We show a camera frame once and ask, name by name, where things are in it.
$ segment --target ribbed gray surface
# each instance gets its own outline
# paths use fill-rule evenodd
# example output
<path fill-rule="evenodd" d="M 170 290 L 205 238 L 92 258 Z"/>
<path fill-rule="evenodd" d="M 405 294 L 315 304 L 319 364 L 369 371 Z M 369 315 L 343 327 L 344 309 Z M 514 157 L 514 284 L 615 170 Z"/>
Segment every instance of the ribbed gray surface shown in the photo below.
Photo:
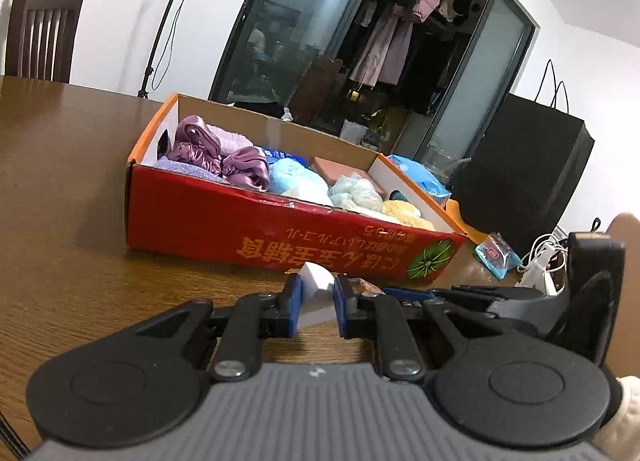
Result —
<path fill-rule="evenodd" d="M 47 441 L 33 461 L 605 461 L 588 443 L 520 453 L 486 446 L 448 425 L 414 385 L 370 364 L 265 364 L 251 380 L 213 386 L 180 428 L 109 451 Z"/>

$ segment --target yellow fluffy cloth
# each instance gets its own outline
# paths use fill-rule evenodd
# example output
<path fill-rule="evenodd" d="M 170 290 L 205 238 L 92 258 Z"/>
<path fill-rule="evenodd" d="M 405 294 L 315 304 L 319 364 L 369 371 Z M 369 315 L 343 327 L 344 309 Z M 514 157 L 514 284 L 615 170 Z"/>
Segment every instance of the yellow fluffy cloth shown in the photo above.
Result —
<path fill-rule="evenodd" d="M 593 444 L 613 461 L 640 460 L 640 380 L 618 378 L 622 402 L 616 414 L 597 431 Z"/>
<path fill-rule="evenodd" d="M 420 210 L 406 201 L 385 201 L 382 203 L 382 213 L 396 218 L 404 226 L 435 231 L 433 224 L 420 217 Z"/>

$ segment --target metal screw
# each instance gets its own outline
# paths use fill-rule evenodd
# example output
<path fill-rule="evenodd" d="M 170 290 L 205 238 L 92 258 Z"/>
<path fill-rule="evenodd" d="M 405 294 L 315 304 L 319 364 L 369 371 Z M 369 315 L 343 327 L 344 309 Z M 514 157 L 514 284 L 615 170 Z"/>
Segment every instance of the metal screw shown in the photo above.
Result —
<path fill-rule="evenodd" d="M 218 362 L 213 367 L 213 370 L 220 377 L 237 378 L 244 374 L 246 367 L 244 367 L 242 362 L 238 362 L 237 360 L 224 360 L 222 362 Z"/>
<path fill-rule="evenodd" d="M 389 370 L 396 376 L 413 376 L 418 374 L 422 368 L 415 360 L 394 360 L 389 364 Z"/>

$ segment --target sliding glass door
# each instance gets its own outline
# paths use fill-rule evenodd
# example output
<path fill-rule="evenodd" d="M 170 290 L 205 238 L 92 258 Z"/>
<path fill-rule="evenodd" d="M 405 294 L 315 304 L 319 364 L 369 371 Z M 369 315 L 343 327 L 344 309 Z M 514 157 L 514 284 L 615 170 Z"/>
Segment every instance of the sliding glass door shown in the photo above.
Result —
<path fill-rule="evenodd" d="M 332 45 L 352 1 L 253 0 L 211 99 L 287 105 L 311 62 Z"/>
<path fill-rule="evenodd" d="M 416 158 L 438 176 L 470 157 L 513 83 L 533 24 L 510 0 L 489 0 Z"/>

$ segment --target green leaf graphic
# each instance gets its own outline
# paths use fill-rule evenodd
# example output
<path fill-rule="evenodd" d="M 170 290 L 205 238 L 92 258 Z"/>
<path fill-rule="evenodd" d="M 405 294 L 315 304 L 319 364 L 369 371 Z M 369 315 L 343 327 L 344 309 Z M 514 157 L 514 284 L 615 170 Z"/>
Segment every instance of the green leaf graphic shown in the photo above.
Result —
<path fill-rule="evenodd" d="M 411 279 L 423 279 L 444 267 L 453 255 L 451 239 L 438 241 L 432 247 L 425 248 L 407 267 L 406 274 Z"/>

